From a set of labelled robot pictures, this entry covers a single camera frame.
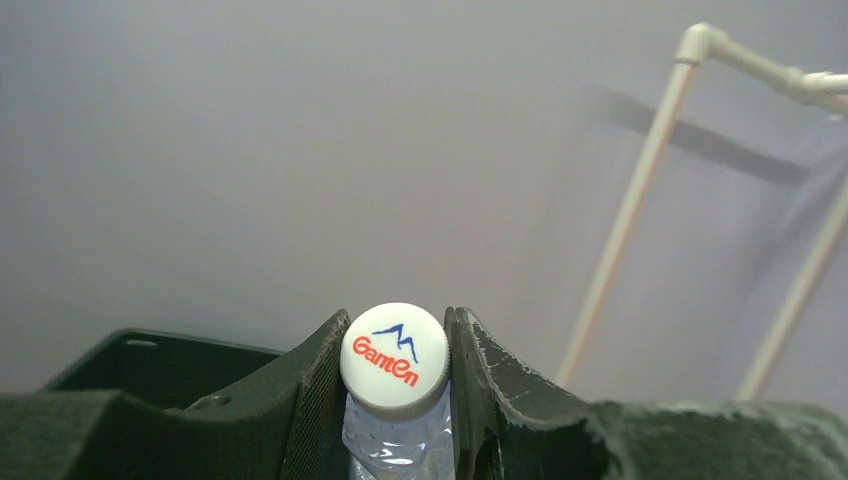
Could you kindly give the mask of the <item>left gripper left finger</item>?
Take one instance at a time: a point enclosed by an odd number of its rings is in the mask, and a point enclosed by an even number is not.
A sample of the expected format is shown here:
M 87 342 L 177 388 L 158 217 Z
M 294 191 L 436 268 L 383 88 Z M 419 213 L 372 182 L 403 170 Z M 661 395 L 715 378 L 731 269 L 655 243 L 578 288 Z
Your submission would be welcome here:
M 346 479 L 339 352 L 350 318 L 200 397 L 121 390 L 5 394 L 5 479 Z

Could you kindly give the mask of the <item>clear bottle blue cap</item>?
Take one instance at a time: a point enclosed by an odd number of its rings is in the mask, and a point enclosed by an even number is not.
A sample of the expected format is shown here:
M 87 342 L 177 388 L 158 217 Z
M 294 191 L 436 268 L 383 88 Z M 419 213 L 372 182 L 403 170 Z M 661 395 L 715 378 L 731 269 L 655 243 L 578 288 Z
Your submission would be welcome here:
M 385 303 L 351 323 L 340 374 L 352 478 L 455 478 L 450 367 L 443 325 L 421 307 Z

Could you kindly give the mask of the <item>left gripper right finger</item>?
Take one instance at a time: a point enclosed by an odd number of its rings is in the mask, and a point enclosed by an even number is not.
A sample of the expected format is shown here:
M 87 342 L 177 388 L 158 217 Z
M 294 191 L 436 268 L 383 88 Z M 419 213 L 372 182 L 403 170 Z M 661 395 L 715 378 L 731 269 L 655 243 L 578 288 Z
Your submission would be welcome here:
M 847 424 L 809 404 L 584 400 L 445 313 L 460 479 L 843 479 Z

